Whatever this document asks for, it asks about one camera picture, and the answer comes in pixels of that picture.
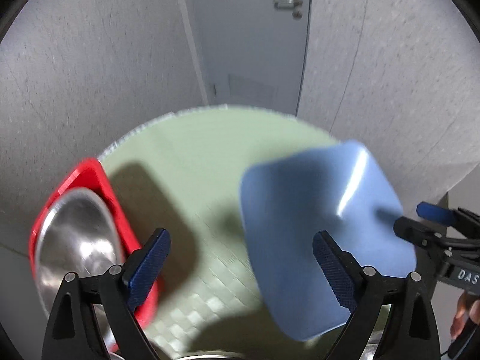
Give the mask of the person right hand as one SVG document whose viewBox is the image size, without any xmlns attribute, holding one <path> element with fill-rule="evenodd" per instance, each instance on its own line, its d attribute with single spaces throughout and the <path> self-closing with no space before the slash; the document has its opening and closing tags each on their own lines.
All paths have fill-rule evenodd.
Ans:
<svg viewBox="0 0 480 360">
<path fill-rule="evenodd" d="M 467 319 L 472 320 L 476 325 L 480 322 L 480 300 L 477 296 L 463 292 L 458 299 L 456 314 L 454 315 L 450 334 L 451 339 L 456 339 L 463 331 Z"/>
</svg>

